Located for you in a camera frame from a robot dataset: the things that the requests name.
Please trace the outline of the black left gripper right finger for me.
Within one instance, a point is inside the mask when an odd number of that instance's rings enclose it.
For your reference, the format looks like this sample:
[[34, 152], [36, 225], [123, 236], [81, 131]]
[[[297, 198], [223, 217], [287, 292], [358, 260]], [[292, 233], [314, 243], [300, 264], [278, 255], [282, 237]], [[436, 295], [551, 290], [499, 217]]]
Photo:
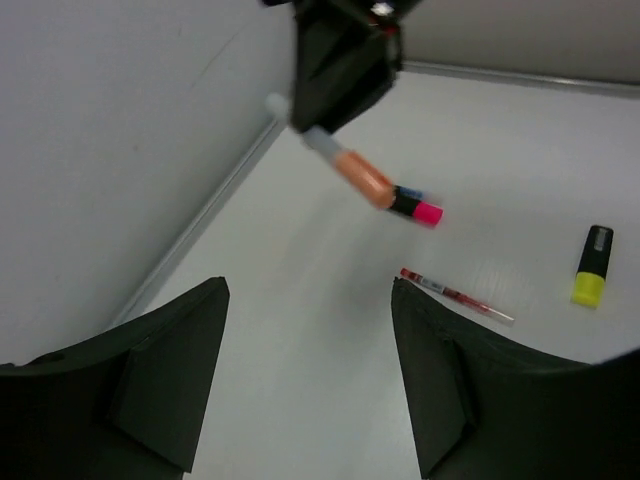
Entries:
[[635, 479], [639, 354], [526, 347], [396, 279], [392, 321], [425, 479]]

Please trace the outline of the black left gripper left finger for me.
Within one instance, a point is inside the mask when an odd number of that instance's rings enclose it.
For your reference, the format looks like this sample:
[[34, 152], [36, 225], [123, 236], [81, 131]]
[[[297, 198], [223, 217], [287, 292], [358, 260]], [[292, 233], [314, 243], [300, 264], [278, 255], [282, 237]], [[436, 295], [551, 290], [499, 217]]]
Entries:
[[1, 368], [5, 479], [180, 479], [193, 469], [230, 293], [210, 278], [100, 335]]

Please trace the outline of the orange clear highlighter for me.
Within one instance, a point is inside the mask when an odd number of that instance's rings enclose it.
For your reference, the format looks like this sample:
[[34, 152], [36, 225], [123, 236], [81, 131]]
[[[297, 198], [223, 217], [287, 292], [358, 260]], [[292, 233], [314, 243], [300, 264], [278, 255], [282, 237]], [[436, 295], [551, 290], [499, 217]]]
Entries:
[[319, 126], [313, 126], [299, 136], [371, 205], [378, 209], [391, 207], [395, 198], [393, 183], [362, 155], [342, 146]]

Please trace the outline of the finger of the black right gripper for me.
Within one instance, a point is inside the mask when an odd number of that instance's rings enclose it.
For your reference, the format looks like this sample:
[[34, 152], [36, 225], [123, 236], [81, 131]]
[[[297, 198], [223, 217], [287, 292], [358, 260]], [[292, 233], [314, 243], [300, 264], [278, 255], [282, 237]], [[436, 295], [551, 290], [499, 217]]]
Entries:
[[291, 126], [333, 133], [373, 107], [402, 70], [401, 2], [295, 1]]

